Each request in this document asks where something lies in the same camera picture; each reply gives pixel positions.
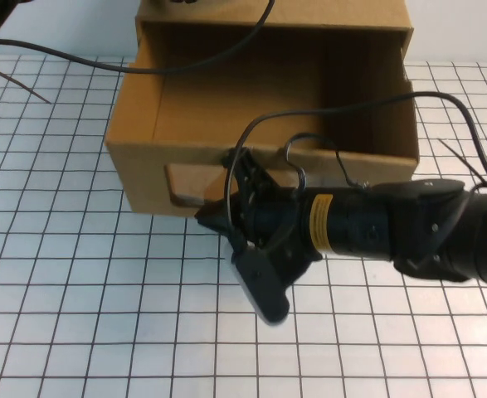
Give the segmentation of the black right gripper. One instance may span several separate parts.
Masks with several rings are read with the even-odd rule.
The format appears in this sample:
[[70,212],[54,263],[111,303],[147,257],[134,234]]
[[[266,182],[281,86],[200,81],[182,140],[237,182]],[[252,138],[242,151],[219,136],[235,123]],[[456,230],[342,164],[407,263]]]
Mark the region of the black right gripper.
[[232,227],[223,200],[204,204],[194,216],[197,223],[229,240],[244,235],[258,250],[266,252],[267,272],[286,290],[311,263],[322,259],[309,231],[311,207],[318,191],[309,188],[299,193],[295,188],[281,187],[248,148],[243,148],[239,156],[231,148],[223,167],[229,192],[232,180],[236,180],[237,198],[232,198],[230,204]]

